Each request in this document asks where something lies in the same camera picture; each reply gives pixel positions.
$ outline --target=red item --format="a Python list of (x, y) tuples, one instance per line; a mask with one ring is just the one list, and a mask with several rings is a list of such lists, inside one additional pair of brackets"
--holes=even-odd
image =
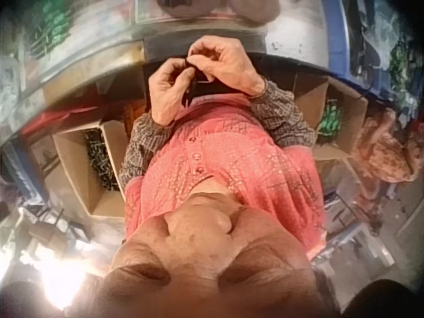
[(306, 251), (316, 250), (325, 215), (311, 150), (279, 148), (247, 100), (228, 104), (228, 97), (195, 100), (180, 114), (175, 134), (146, 175), (126, 188), (127, 238), (148, 218), (177, 209), (194, 186), (213, 176), (244, 204), (275, 216)]

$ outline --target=finger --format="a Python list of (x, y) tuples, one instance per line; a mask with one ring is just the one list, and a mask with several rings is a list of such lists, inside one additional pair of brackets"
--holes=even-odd
[(186, 61), (183, 58), (169, 58), (163, 63), (155, 74), (160, 80), (168, 80), (176, 70), (185, 68)]
[(181, 96), (184, 94), (186, 89), (189, 87), (192, 79), (195, 75), (195, 69), (194, 68), (187, 68), (185, 69), (175, 80), (175, 84), (172, 87), (172, 90), (176, 93), (181, 93)]
[(192, 55), (187, 58), (187, 61), (201, 70), (203, 73), (216, 77), (217, 70), (221, 66), (218, 61), (212, 61), (203, 55)]
[(188, 55), (194, 55), (199, 54), (203, 50), (211, 50), (215, 51), (216, 53), (221, 53), (227, 44), (228, 39), (221, 38), (220, 36), (215, 35), (205, 35), (202, 36), (199, 40), (194, 42), (190, 49), (188, 50)]

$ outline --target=open cardboard box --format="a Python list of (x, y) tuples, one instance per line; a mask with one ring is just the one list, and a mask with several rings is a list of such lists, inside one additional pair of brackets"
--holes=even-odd
[(315, 160), (343, 160), (353, 151), (365, 120), (368, 101), (359, 92), (329, 76), (298, 73), (293, 89), (296, 105), (316, 129), (323, 117), (327, 96), (341, 103), (341, 129), (332, 144), (313, 147)]
[[(89, 164), (84, 130), (101, 129), (107, 153), (120, 191), (103, 189), (96, 171)], [(53, 136), (65, 173), (85, 212), (93, 217), (124, 217), (125, 196), (118, 173), (127, 149), (125, 126), (119, 121), (93, 121)]]

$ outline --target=nose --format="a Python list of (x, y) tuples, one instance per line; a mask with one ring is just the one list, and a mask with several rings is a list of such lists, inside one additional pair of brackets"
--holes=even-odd
[(170, 213), (166, 222), (169, 239), (176, 245), (180, 256), (211, 259), (225, 253), (231, 244), (228, 235), (232, 228), (231, 220), (216, 209), (192, 205)]

